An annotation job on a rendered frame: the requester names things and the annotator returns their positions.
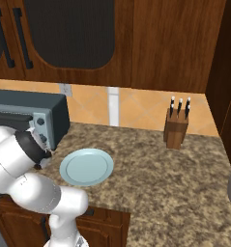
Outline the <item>dark blue-grey toaster oven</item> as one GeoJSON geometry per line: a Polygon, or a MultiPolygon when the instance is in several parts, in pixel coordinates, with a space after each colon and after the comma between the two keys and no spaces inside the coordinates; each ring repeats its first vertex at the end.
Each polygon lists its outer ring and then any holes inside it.
{"type": "Polygon", "coordinates": [[[53,151],[70,128],[67,99],[62,94],[0,90],[0,112],[31,115],[30,127],[46,137],[45,144],[53,151]],[[38,118],[44,119],[44,125],[37,124],[38,118]]]}

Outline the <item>plain wooden cupboard door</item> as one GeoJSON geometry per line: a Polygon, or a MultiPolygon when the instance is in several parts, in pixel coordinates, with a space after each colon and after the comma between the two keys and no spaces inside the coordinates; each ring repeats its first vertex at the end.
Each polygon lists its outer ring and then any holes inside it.
{"type": "Polygon", "coordinates": [[[134,0],[131,85],[203,93],[226,0],[134,0]]]}

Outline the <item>toaster oven door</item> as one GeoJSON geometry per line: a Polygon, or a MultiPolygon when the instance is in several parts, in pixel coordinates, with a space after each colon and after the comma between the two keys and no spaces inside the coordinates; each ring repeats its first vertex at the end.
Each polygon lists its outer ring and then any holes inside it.
{"type": "Polygon", "coordinates": [[[30,127],[29,122],[33,120],[31,115],[0,112],[0,125],[8,126],[16,130],[26,130],[30,127]]]}

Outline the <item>light blue plate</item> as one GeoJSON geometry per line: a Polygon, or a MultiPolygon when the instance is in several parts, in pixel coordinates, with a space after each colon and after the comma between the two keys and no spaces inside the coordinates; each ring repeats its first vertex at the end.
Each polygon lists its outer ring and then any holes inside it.
{"type": "Polygon", "coordinates": [[[68,154],[59,172],[70,185],[92,186],[105,181],[113,172],[112,157],[100,149],[80,149],[68,154]]]}

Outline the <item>wooden knife block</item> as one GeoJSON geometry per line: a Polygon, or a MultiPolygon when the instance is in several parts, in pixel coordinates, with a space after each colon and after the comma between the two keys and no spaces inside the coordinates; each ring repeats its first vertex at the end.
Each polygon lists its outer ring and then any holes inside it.
{"type": "Polygon", "coordinates": [[[163,141],[168,149],[179,150],[181,148],[187,129],[188,117],[185,115],[185,111],[181,110],[180,113],[177,113],[177,110],[174,109],[173,113],[170,113],[170,109],[167,109],[163,141]]]}

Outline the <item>wooden base cabinet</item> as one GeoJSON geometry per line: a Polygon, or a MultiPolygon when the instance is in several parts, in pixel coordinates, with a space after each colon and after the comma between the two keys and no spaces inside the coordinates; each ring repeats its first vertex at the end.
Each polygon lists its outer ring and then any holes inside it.
{"type": "MultiPolygon", "coordinates": [[[[130,214],[89,206],[93,216],[81,215],[76,225],[90,247],[126,247],[130,214]]],[[[10,196],[0,196],[0,234],[8,247],[43,247],[50,238],[49,216],[16,205],[10,196]]]]}

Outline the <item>tall wooden cabinet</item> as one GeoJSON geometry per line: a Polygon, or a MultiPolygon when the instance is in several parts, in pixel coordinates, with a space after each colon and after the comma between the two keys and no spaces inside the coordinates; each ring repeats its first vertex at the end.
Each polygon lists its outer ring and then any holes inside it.
{"type": "Polygon", "coordinates": [[[231,165],[231,0],[226,0],[206,98],[231,165]]]}

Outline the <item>white wall strip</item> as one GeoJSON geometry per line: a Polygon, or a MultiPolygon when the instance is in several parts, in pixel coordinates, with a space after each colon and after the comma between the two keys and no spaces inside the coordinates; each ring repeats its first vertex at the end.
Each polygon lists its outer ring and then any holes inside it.
{"type": "Polygon", "coordinates": [[[108,116],[109,125],[119,125],[119,88],[108,87],[107,88],[107,104],[108,104],[108,116]]]}

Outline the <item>grey wall outlet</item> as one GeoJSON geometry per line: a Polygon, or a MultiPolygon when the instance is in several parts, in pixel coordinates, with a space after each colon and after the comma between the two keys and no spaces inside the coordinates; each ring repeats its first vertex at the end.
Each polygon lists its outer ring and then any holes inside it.
{"type": "Polygon", "coordinates": [[[59,83],[59,91],[65,96],[72,96],[72,86],[70,84],[59,83]]]}

